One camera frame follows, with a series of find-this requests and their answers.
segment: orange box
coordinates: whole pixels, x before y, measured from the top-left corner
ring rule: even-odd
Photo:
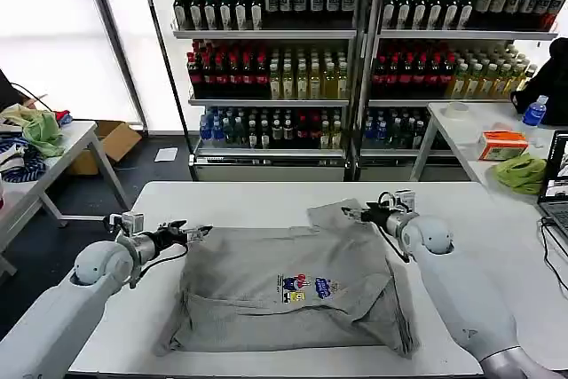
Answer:
[[[483,132],[477,142],[479,160],[500,161],[521,155],[529,146],[522,133],[509,130]]]

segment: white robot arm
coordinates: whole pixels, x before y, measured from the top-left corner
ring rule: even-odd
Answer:
[[[476,358],[488,378],[563,378],[523,351],[512,312],[489,278],[454,247],[444,221],[378,203],[368,206],[370,209],[343,211],[359,221],[376,224],[416,261],[424,287],[450,335]]]
[[[43,292],[0,342],[0,379],[63,378],[100,322],[107,299],[126,283],[136,287],[145,273],[141,266],[161,250],[198,241],[211,229],[180,230],[184,223],[85,248],[67,277]]]

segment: green towel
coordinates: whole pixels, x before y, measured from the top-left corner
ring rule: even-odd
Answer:
[[[547,163],[526,153],[500,163],[493,168],[499,182],[521,194],[538,194]]]
[[[45,157],[63,154],[63,147],[56,146],[61,134],[53,112],[15,104],[0,113],[0,117],[21,126],[23,137]]]

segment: desk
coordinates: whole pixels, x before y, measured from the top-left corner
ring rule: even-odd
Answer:
[[[540,218],[530,206],[496,209],[478,183],[211,183],[147,184],[134,210],[145,214],[145,229],[187,219],[192,225],[289,227],[308,225],[306,209],[355,197],[374,201],[381,191],[411,188],[422,214],[442,217],[463,250],[493,279],[517,318],[525,350],[548,368],[568,368],[568,300],[542,262],[536,233]],[[123,288],[106,304],[104,317],[84,346],[72,372],[159,377],[373,377],[477,375],[481,369],[447,333],[422,285],[415,263],[392,256],[399,286],[410,290],[421,346],[411,359],[384,347],[303,349],[274,352],[171,352],[157,357],[152,347],[171,314],[183,261],[154,268],[136,290]],[[161,256],[171,257],[181,248]],[[556,253],[551,262],[568,274]]]
[[[515,194],[491,177],[491,171],[489,169],[493,165],[498,164],[498,162],[480,161],[477,159],[472,149],[479,139],[481,132],[490,130],[497,122],[508,125],[513,130],[517,130],[520,123],[520,116],[515,108],[510,103],[470,102],[465,104],[469,108],[469,113],[463,120],[450,119],[444,115],[449,105],[447,102],[428,104],[430,123],[424,134],[422,146],[410,174],[410,180],[420,180],[432,143],[434,142],[436,133],[439,131],[468,174],[469,179],[474,182],[479,182],[487,187],[493,194],[507,195],[508,197],[520,201],[535,203],[536,196]],[[538,138],[544,146],[537,148],[530,144],[527,148],[527,152],[546,160],[555,129],[556,128],[553,129],[544,126],[537,128],[534,132],[534,136]]]
[[[45,193],[51,183],[87,147],[95,157],[99,170],[113,190],[118,202],[125,210],[130,210],[131,202],[122,189],[121,183],[108,162],[107,155],[103,151],[97,135],[95,135],[96,128],[97,124],[92,121],[75,121],[63,126],[59,144],[64,147],[65,152],[60,157],[51,157],[45,160],[47,171],[37,181],[18,184],[3,182],[4,206],[0,209],[0,254],[41,207],[44,207],[60,225],[65,225],[68,220],[72,219],[88,219],[88,217],[62,215]],[[13,275],[16,271],[13,265],[0,256],[0,274],[8,272]]]

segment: blue cloth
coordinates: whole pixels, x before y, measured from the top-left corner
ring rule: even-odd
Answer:
[[[47,170],[43,157],[37,148],[24,138],[0,138],[0,153],[9,150],[14,144],[24,146],[24,166],[2,172],[2,180],[6,182],[29,182],[39,179]]]

